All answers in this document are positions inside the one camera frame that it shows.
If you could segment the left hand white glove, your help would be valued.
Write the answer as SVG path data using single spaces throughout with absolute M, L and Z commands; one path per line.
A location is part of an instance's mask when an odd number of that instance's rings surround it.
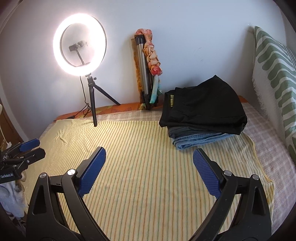
M 1 184 L 1 205 L 4 210 L 16 218 L 23 218 L 27 203 L 23 194 L 23 185 L 17 181 Z

